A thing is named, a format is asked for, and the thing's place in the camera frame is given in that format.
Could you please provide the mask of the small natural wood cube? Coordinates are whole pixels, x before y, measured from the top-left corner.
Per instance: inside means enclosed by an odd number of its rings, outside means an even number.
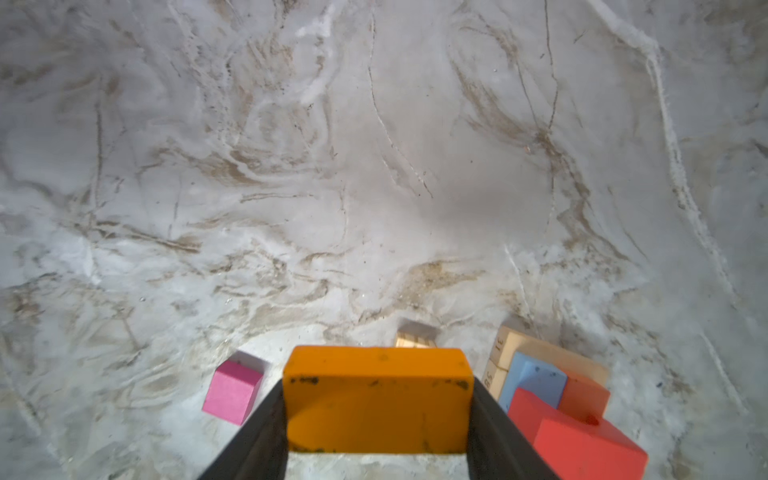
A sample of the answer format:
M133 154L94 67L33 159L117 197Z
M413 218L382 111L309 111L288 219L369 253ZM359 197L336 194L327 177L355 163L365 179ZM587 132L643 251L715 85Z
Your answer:
M435 348L434 340L420 337L408 332L398 331L395 340L396 348Z

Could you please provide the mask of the magenta wood cube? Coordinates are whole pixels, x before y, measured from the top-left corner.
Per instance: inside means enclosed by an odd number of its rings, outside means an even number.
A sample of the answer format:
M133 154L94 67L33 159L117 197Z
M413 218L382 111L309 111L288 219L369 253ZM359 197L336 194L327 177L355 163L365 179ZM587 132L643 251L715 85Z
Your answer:
M233 360L215 370L202 411L237 426L245 423L253 409L263 373Z

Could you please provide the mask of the red wood block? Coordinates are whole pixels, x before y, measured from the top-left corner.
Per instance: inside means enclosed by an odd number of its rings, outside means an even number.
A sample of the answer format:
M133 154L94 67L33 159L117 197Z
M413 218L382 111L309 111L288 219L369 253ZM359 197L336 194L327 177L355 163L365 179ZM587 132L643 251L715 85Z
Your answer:
M606 420L578 421L519 389L508 417L561 479L641 479L648 454Z

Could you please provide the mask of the yellow-orange wood block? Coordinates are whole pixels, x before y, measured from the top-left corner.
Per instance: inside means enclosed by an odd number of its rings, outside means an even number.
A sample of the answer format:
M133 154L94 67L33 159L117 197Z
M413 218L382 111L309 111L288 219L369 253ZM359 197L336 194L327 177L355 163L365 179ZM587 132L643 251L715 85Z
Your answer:
M298 346L282 386L295 452L467 450L474 375L459 349Z

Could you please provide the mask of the natural wood block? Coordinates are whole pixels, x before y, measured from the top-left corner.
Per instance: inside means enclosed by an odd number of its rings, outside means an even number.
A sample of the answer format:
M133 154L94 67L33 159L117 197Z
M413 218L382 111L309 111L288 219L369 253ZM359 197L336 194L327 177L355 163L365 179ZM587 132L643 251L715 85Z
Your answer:
M597 361L525 335L512 328L501 326L494 339L490 357L481 379L495 400L500 398L512 359L517 352L543 360L558 368L565 368L569 372L587 377L602 386L607 384L611 376L610 369Z

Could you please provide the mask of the light blue wood block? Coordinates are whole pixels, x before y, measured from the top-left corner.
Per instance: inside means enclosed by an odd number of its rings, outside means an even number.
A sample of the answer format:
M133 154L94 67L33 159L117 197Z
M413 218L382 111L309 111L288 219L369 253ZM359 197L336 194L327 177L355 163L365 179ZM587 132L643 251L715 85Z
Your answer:
M522 388L536 395L545 404L557 409L567 380L567 375L554 365L522 352L516 352L512 357L499 404L505 412L508 412L515 393Z

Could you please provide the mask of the orange-red wood block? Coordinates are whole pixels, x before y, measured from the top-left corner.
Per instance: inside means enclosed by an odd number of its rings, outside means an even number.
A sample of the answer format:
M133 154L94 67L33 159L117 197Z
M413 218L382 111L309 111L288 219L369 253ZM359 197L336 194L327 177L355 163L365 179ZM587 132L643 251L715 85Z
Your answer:
M610 392L599 383L580 374L565 371L567 382L558 410L583 423L597 425L603 418Z

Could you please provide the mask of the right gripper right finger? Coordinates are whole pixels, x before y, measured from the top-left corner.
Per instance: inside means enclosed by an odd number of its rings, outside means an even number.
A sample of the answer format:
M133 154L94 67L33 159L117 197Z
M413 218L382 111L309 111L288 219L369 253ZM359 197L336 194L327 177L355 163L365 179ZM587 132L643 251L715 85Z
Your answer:
M471 400L466 459L472 480L558 479L478 378Z

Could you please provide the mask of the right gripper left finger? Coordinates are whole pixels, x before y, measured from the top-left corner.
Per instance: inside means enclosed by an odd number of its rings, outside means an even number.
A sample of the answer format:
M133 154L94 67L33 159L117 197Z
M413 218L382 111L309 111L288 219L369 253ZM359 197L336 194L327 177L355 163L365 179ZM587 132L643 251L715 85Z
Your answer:
M283 480L289 456L287 416L277 382L200 480Z

